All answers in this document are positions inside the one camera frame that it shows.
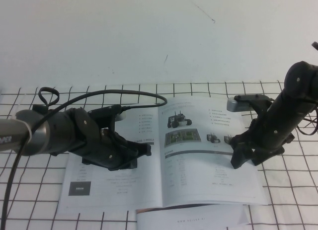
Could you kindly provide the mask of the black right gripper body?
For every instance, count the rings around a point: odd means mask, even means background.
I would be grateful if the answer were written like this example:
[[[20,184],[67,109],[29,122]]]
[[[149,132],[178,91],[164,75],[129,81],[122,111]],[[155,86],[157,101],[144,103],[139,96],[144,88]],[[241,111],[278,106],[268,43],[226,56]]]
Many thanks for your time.
[[[242,134],[232,138],[234,153],[280,153],[281,147],[293,138],[291,132],[298,125],[297,106],[255,106],[257,118]]]

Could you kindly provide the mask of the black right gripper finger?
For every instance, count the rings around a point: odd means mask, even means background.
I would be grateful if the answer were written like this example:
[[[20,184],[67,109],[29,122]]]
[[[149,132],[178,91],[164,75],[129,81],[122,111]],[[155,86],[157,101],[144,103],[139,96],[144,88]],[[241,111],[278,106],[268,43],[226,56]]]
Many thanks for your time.
[[[251,161],[255,166],[258,166],[269,158],[271,158],[271,152],[266,150],[255,150]]]
[[[246,143],[239,143],[231,140],[230,145],[233,149],[231,164],[234,169],[240,168],[245,162],[251,159],[252,149]]]

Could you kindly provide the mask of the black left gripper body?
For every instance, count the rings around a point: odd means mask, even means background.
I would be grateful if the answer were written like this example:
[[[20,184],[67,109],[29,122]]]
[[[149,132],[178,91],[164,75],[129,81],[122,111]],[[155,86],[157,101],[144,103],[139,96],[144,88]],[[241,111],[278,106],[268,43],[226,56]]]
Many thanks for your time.
[[[82,163],[93,164],[115,171],[121,170],[123,158],[138,157],[137,143],[128,141],[117,132],[102,129],[99,136],[93,136],[74,151],[82,158]]]

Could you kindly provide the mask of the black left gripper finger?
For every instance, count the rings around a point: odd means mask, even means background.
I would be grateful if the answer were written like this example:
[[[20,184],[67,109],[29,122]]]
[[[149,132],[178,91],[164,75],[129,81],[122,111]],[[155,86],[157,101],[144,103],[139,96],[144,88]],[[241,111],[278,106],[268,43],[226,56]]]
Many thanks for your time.
[[[123,164],[121,165],[121,169],[134,169],[138,166],[137,157],[125,157],[123,158]]]
[[[137,144],[136,149],[138,150],[138,156],[151,156],[151,145],[149,144]]]

